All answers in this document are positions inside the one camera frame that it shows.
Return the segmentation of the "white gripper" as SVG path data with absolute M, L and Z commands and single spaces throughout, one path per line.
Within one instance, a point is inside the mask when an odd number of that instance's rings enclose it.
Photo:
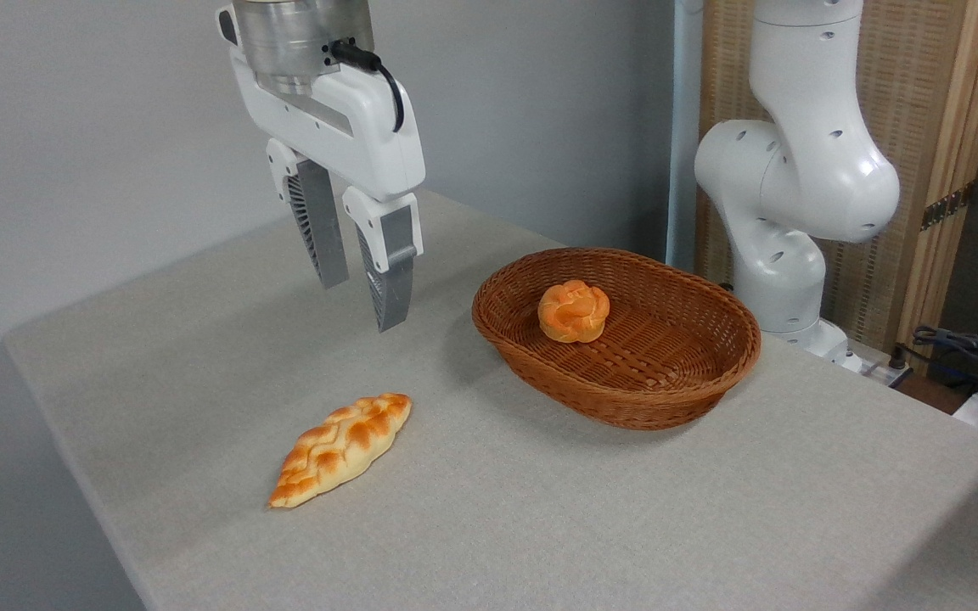
M 354 186 L 342 204 L 378 330 L 395 328 L 407 320 L 414 259 L 424 253 L 411 193 L 424 181 L 424 156 L 410 97 L 375 55 L 369 4 L 233 1 L 218 10 L 217 28 L 249 117 L 272 137 L 279 200 L 323 288 L 349 279 L 330 171 Z

